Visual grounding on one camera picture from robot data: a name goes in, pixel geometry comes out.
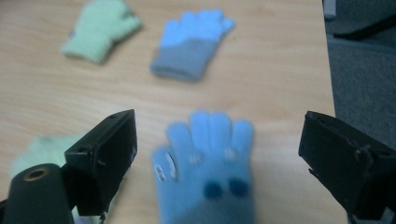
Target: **glove cuff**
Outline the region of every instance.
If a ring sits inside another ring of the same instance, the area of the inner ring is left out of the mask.
[[[153,74],[183,80],[199,79],[212,58],[218,43],[203,39],[189,39],[180,45],[160,48],[150,65]]]

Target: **gray carpet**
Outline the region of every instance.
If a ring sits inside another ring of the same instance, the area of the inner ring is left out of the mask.
[[[395,0],[337,0],[336,18],[325,26],[335,116],[396,150],[396,26],[362,42],[332,38],[394,13]],[[356,223],[390,224],[392,217],[388,210],[381,221]]]

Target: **wooden table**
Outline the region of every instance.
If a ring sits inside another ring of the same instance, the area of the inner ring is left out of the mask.
[[[251,157],[258,223],[346,223],[345,211],[298,156],[304,114],[333,115],[321,1],[128,0],[144,27],[106,64],[68,60],[60,46],[85,1],[0,1],[0,198],[9,167],[43,134],[91,129],[133,108],[138,155],[108,223],[158,223],[151,151],[166,126],[197,108],[254,123]],[[149,72],[164,23],[184,10],[219,7],[236,22],[205,78],[196,83]]]

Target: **light blue glove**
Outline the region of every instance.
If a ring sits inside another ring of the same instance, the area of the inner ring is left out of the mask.
[[[200,78],[219,42],[233,27],[234,22],[219,9],[184,12],[180,21],[165,24],[151,72],[183,80]]]
[[[253,126],[197,111],[190,127],[167,130],[171,147],[153,152],[162,224],[255,223],[249,152]]]

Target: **green glove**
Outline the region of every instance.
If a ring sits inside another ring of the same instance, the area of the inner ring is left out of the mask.
[[[10,177],[24,171],[25,169],[42,164],[54,163],[63,166],[66,163],[64,152],[75,144],[84,133],[75,135],[46,135],[35,139],[27,151],[12,162]]]
[[[103,63],[114,43],[141,26],[123,0],[93,0],[81,11],[75,30],[61,48],[66,57]]]

